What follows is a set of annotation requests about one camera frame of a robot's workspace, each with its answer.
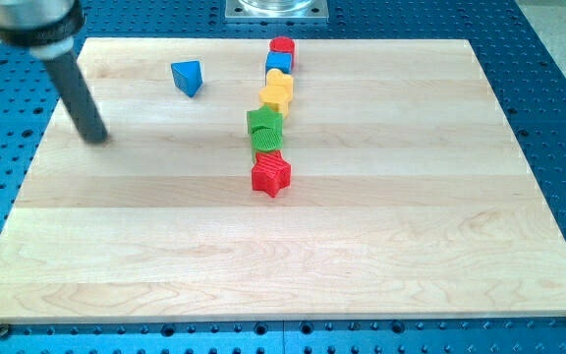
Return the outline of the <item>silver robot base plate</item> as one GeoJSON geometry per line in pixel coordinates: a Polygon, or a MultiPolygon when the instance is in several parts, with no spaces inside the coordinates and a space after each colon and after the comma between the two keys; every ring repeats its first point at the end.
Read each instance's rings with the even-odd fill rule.
{"type": "Polygon", "coordinates": [[[226,23],[327,23],[327,0],[226,0],[226,23]]]}

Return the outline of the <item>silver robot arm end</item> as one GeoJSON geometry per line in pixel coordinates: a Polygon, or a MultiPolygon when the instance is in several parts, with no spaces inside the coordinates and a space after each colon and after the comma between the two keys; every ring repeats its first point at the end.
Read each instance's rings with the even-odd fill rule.
{"type": "Polygon", "coordinates": [[[0,38],[40,60],[69,53],[84,23],[80,0],[0,0],[0,38]]]}

